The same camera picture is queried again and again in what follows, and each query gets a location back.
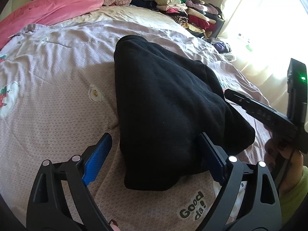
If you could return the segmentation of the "green sleeve forearm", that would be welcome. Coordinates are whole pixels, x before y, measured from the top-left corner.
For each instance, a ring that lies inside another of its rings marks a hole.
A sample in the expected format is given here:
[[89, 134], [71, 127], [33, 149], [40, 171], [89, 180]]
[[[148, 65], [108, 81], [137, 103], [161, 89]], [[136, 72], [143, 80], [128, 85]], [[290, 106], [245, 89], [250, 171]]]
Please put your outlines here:
[[292, 218], [305, 199], [308, 192], [307, 181], [307, 167], [304, 166], [302, 178], [298, 184], [287, 194], [280, 197], [279, 201], [283, 224], [286, 224]]

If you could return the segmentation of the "person's right hand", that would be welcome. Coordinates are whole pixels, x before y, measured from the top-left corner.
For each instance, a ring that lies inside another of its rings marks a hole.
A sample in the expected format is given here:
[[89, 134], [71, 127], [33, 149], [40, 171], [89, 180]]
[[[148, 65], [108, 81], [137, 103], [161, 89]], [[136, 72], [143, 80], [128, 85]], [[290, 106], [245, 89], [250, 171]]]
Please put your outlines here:
[[283, 196], [290, 192], [301, 180], [303, 175], [303, 154], [294, 143], [287, 143], [282, 137], [273, 134], [269, 127], [270, 139], [265, 144], [265, 162], [273, 171], [277, 167], [278, 156], [286, 162], [282, 166], [282, 176], [278, 180], [278, 193]]

